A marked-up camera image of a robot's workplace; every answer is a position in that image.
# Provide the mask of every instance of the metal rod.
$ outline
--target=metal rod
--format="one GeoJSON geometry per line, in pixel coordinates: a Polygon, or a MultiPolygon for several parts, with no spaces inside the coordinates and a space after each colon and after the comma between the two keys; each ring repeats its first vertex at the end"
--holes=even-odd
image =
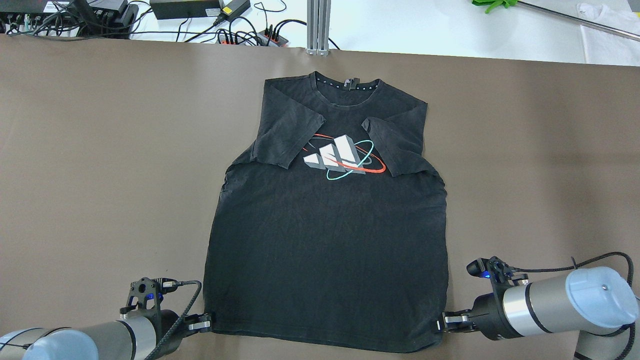
{"type": "Polygon", "coordinates": [[[597,22],[580,19],[579,17],[567,15],[565,13],[555,12],[555,11],[553,11],[551,9],[542,8],[540,6],[536,6],[536,5],[533,5],[533,4],[525,3],[524,1],[518,1],[516,3],[516,5],[523,5],[526,8],[538,10],[538,11],[541,11],[541,12],[544,12],[544,13],[549,13],[551,15],[555,15],[555,16],[561,17],[563,19],[566,19],[566,20],[569,20],[569,21],[572,21],[572,22],[576,22],[576,23],[578,23],[580,25],[584,25],[587,28],[604,31],[604,32],[612,34],[612,35],[618,35],[619,37],[623,37],[623,38],[627,38],[627,39],[631,39],[631,40],[635,40],[635,41],[640,41],[640,35],[634,34],[634,33],[630,33],[628,31],[612,28],[610,26],[599,24],[597,22]]]}

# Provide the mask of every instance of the white label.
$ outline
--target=white label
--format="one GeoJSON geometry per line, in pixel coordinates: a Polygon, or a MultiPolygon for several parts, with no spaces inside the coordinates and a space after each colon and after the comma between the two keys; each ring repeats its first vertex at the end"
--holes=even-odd
{"type": "MultiPolygon", "coordinates": [[[[69,5],[70,1],[56,1],[58,4],[62,5],[62,6],[67,6],[69,5]]],[[[42,12],[44,13],[57,13],[58,11],[62,10],[59,6],[56,6],[53,1],[47,1],[47,4],[44,6],[44,10],[42,10],[42,12]]]]}
{"type": "Polygon", "coordinates": [[[220,9],[212,8],[212,9],[205,9],[204,11],[207,13],[207,16],[220,15],[220,9]]]}

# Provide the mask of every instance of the light blue joint cap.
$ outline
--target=light blue joint cap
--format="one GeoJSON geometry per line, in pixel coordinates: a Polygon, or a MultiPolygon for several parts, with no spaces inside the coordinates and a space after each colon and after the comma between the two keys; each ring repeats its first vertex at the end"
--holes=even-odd
{"type": "Polygon", "coordinates": [[[22,360],[98,360],[98,348],[89,335],[67,329],[34,342],[22,360]]]}
{"type": "Polygon", "coordinates": [[[575,310],[597,326],[614,329],[638,317],[633,290],[612,268],[574,270],[566,277],[564,288],[575,310]]]}

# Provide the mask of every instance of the shirt sleeve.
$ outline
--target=shirt sleeve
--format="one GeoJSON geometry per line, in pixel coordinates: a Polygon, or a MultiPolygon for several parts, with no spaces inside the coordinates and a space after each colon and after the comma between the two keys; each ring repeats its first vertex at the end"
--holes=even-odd
{"type": "Polygon", "coordinates": [[[289,168],[324,122],[322,115],[286,96],[267,80],[258,135],[242,162],[257,161],[289,168]]]}
{"type": "Polygon", "coordinates": [[[380,119],[367,117],[362,127],[376,144],[391,176],[426,171],[440,178],[438,172],[422,157],[422,135],[427,104],[420,102],[411,110],[380,119]]]}

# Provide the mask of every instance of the black box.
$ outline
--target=black box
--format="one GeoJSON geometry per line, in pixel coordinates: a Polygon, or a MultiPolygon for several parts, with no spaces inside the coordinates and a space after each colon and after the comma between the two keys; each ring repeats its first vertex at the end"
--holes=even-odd
{"type": "Polygon", "coordinates": [[[217,17],[223,5],[220,0],[151,0],[158,20],[188,17],[217,17]]]}

